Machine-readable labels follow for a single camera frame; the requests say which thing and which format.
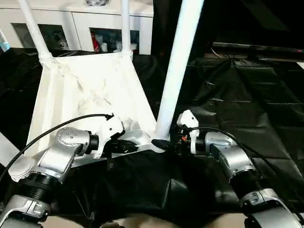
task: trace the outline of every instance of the cabinet door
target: cabinet door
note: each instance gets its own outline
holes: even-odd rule
[[[121,42],[120,15],[73,13],[73,18],[82,50],[94,51],[96,44],[101,46],[102,43],[107,44],[109,52],[119,49],[116,44]],[[132,47],[140,54],[151,52],[152,24],[153,18],[130,16]]]
[[[49,49],[80,49],[71,12],[50,10],[32,10],[32,12]],[[20,9],[0,9],[0,29],[12,48],[35,47]]]

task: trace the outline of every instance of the black cloth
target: black cloth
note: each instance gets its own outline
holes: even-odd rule
[[[53,53],[83,54],[89,53]],[[135,55],[133,64],[157,117],[166,72],[153,56]],[[0,132],[21,149],[42,68],[35,50],[13,48],[0,56],[0,68]],[[296,63],[197,59],[188,63],[173,123],[190,109],[200,125],[227,130],[257,150],[278,169],[255,158],[260,172],[303,212],[303,75]],[[86,227],[134,212],[201,227],[214,215],[240,212],[237,200],[213,158],[144,151],[114,159],[113,171],[103,161],[72,169],[52,213]]]

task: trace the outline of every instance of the black wire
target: black wire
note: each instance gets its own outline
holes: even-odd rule
[[[256,150],[252,149],[251,147],[245,145],[244,143],[239,142],[236,137],[234,137],[232,134],[221,130],[219,128],[215,128],[215,127],[207,127],[207,126],[198,126],[198,127],[191,127],[189,128],[189,131],[193,131],[193,130],[207,130],[207,131],[213,131],[213,132],[220,132],[226,136],[228,136],[229,138],[231,138],[232,140],[234,140],[237,145],[239,146],[239,148],[241,148],[242,150],[244,150],[245,152],[247,152],[248,150],[250,150],[251,152],[253,152],[258,158],[262,159],[268,166],[270,169],[272,169],[272,171],[277,175],[277,176],[281,176],[278,175],[277,172],[277,168],[271,164],[263,155],[261,155],[259,152],[257,152]],[[300,202],[302,204],[304,204],[302,198],[293,190],[291,189],[291,191],[296,195],[296,197],[300,200]],[[288,205],[288,207],[292,208],[292,210],[294,211],[294,213],[297,215],[297,217],[300,220],[300,223],[304,225],[304,218],[303,216],[300,214],[300,212],[295,208],[295,206],[293,204],[291,204],[287,198],[284,200],[284,202]]]
[[[19,153],[8,163],[8,165],[5,167],[3,173],[0,176],[0,183],[2,181],[2,179],[4,178],[5,174],[8,172],[8,170],[10,169],[10,167],[14,164],[14,162],[22,155],[24,154],[24,152],[30,147],[32,146],[35,142],[37,142],[39,139],[41,139],[42,137],[46,136],[47,134],[53,132],[54,130],[57,130],[60,127],[63,127],[64,125],[70,124],[72,122],[75,122],[77,120],[81,120],[81,119],[85,119],[85,118],[89,118],[89,117],[96,117],[96,116],[104,116],[105,118],[109,119],[112,117],[112,115],[108,115],[108,114],[90,114],[90,115],[83,115],[68,121],[65,121],[59,125],[57,125],[56,127],[53,127],[51,129],[49,129],[48,131],[42,133],[41,135],[39,135],[38,137],[36,137],[35,139],[33,139],[30,143],[28,143],[21,151],[19,151]]]

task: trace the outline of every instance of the white cabinet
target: white cabinet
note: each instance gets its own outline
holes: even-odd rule
[[[73,17],[82,50],[94,51],[91,38],[91,32],[93,31],[98,32],[98,29],[108,30],[109,36],[116,31],[121,34],[120,15],[73,13]],[[152,24],[153,18],[130,16],[131,42],[139,46],[140,54],[149,55],[151,52]],[[108,49],[111,49],[109,38],[106,42],[108,43]]]
[[[33,10],[33,14],[49,48],[61,49],[57,45],[66,42],[68,49],[80,49],[71,12]],[[0,29],[12,48],[35,47],[20,9],[0,9]]]
[[[153,0],[129,1],[131,42],[137,44],[140,54],[150,54]],[[121,0],[110,0],[101,7],[90,7],[85,0],[29,3],[49,49],[94,51],[91,33],[100,33],[111,51],[121,38]],[[0,0],[0,30],[11,47],[34,47],[17,0]]]

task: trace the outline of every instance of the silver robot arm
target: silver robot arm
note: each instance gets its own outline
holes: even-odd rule
[[[102,135],[94,135],[71,127],[60,129],[54,144],[34,156],[34,165],[30,169],[20,170],[19,163],[12,166],[11,173],[22,173],[18,180],[20,194],[14,195],[0,215],[0,228],[40,228],[51,211],[51,203],[56,189],[66,178],[75,157],[81,157],[91,151],[98,151],[99,158],[104,145],[112,135],[123,133],[119,119],[110,119],[109,128]]]
[[[188,128],[196,127],[197,123],[190,110],[183,112],[177,122],[179,126],[185,125]],[[269,187],[268,181],[261,176],[245,151],[233,139],[220,132],[208,132],[205,149],[222,164],[229,183],[239,198],[242,211],[247,216],[247,228],[302,228],[299,218]]]

